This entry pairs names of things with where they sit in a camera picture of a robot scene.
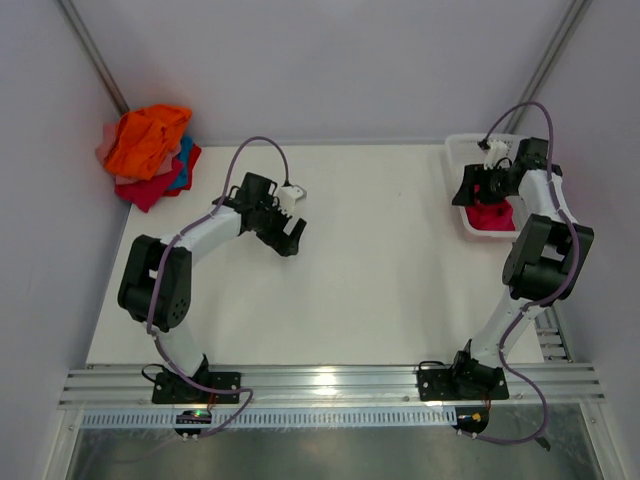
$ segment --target white plastic container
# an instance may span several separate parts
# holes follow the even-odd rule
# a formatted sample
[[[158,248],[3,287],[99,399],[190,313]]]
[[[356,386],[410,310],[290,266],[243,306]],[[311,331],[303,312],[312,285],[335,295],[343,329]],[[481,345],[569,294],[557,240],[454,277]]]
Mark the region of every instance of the white plastic container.
[[[448,190],[450,198],[453,198],[460,185],[462,184],[462,177],[464,176],[465,165],[474,163],[484,163],[485,154],[478,147],[478,142],[484,138],[485,134],[481,133],[465,133],[460,135],[450,135],[445,140],[445,146],[447,150],[447,161],[445,164]],[[500,140],[509,146],[507,156],[511,160],[515,160],[516,153],[518,152],[518,146],[520,140],[527,138],[524,135],[502,135],[496,134],[489,137],[490,140]],[[514,210],[514,217],[516,216],[516,210],[522,208],[522,202],[517,198],[507,198],[507,201],[511,203]],[[467,212],[464,207],[453,207],[460,215],[462,220],[462,226],[464,228],[465,238],[471,241],[509,241],[514,242],[518,235],[519,230],[512,232],[495,231],[495,230],[478,230],[473,228],[467,218]],[[518,225],[516,218],[513,219],[514,225]]]

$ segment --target gray floor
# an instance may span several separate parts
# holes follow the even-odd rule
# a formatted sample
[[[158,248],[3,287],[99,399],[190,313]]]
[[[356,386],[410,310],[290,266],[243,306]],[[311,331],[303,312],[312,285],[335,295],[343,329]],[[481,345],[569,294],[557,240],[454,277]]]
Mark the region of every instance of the gray floor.
[[[579,407],[551,412],[550,452],[471,441],[450,427],[229,431],[197,444],[168,431],[83,430],[67,480],[602,478]],[[535,430],[541,408],[491,414],[485,433],[515,438]]]

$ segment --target white table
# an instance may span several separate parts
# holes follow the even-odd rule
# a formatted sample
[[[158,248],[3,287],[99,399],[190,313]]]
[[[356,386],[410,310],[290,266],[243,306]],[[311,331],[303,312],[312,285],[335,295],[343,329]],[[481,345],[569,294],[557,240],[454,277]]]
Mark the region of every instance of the white table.
[[[132,241],[177,231],[221,192],[235,149],[205,148],[190,192],[133,207],[87,363],[159,361],[151,339],[116,302]],[[251,233],[193,272],[188,321],[217,364],[411,364],[450,362],[502,293],[507,243],[469,243],[443,181],[444,148],[286,147],[291,181],[309,192],[300,253],[283,259]],[[282,182],[272,147],[249,147],[246,171]],[[510,361],[542,362],[530,326]]]

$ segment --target blue cloth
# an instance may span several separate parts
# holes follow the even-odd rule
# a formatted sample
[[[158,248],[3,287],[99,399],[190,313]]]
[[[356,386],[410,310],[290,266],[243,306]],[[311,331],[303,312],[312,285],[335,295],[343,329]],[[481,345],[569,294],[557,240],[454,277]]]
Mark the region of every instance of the blue cloth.
[[[167,190],[175,190],[176,188],[184,187],[189,181],[189,154],[193,148],[193,139],[185,135],[180,139],[180,153],[178,154],[178,160],[182,163],[182,170],[178,174],[178,177],[173,181]]]

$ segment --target black mounting base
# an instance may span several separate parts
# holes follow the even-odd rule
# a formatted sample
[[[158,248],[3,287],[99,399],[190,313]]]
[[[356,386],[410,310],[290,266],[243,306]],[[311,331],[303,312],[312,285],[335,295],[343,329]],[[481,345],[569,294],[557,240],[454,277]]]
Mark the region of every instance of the black mounting base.
[[[219,390],[235,390],[240,388],[242,375],[239,372],[199,372],[196,380],[200,385]],[[156,375],[151,403],[155,405],[170,404],[217,404],[237,405],[238,395],[217,395],[203,392],[185,383],[176,374],[163,369]]]
[[[453,370],[450,368],[418,369],[418,393],[423,402],[451,401],[451,400],[506,400],[509,398],[509,389],[502,369],[499,370],[499,381],[490,394],[483,394],[480,390],[465,388],[464,394],[460,393],[460,385],[454,382]]]

